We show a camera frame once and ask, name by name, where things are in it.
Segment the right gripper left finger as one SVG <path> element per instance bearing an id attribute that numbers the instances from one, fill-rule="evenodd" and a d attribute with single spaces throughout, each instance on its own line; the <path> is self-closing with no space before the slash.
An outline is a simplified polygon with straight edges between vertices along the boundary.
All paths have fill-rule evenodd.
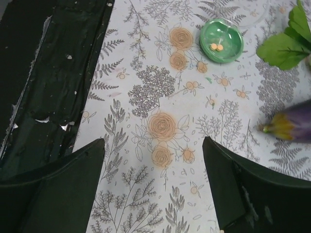
<path id="1" fill-rule="evenodd" d="M 104 162 L 104 139 L 0 183 L 2 233 L 84 233 Z"/>

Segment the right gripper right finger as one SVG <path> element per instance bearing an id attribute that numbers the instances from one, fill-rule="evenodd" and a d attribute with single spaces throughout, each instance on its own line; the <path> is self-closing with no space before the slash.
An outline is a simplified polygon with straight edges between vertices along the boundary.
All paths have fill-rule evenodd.
<path id="1" fill-rule="evenodd" d="M 203 154 L 219 228 L 226 233 L 309 233 L 311 183 L 245 159 L 210 137 Z"/>

